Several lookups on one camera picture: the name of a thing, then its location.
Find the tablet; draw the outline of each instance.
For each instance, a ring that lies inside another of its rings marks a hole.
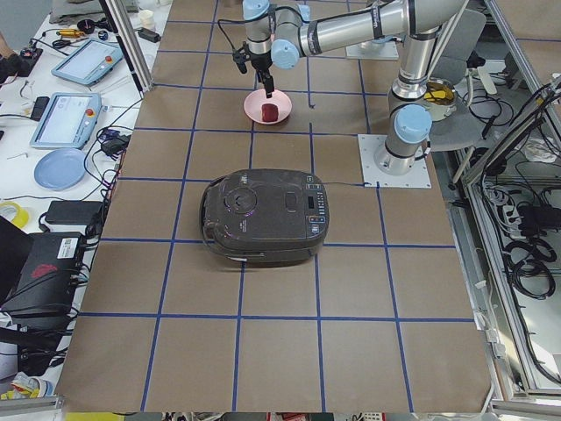
[[[41,149],[84,146],[101,109],[99,94],[53,94],[30,145]]]
[[[121,48],[98,39],[89,39],[51,73],[81,85],[93,85],[107,75],[123,58]]]

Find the red object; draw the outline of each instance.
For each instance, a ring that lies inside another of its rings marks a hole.
[[[282,412],[280,416],[284,421],[308,421],[306,414],[298,412]]]
[[[59,270],[59,269],[55,265],[40,264],[33,270],[32,278],[33,279],[38,279],[41,276],[45,276],[45,275],[50,274],[52,272],[56,272],[57,270]]]
[[[271,123],[279,119],[279,107],[274,103],[264,103],[261,105],[261,119],[266,123]]]

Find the yellow tape roll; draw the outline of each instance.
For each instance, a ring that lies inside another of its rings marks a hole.
[[[15,202],[0,203],[0,217],[9,220],[20,229],[29,221],[29,213],[27,213],[27,210]]]

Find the metal base plate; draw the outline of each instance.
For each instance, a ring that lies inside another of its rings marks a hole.
[[[400,58],[394,41],[384,44],[369,43],[355,44],[346,48],[347,58],[366,60],[397,60]]]
[[[399,187],[404,189],[430,189],[429,171],[425,160],[415,161],[411,171],[405,175],[390,175],[378,168],[374,152],[386,141],[385,135],[360,134],[360,163],[362,177],[367,187]]]

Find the blue plate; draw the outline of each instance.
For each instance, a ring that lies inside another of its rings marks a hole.
[[[86,154],[79,149],[63,147],[45,155],[35,167],[35,181],[51,190],[64,190],[78,183],[84,174]]]

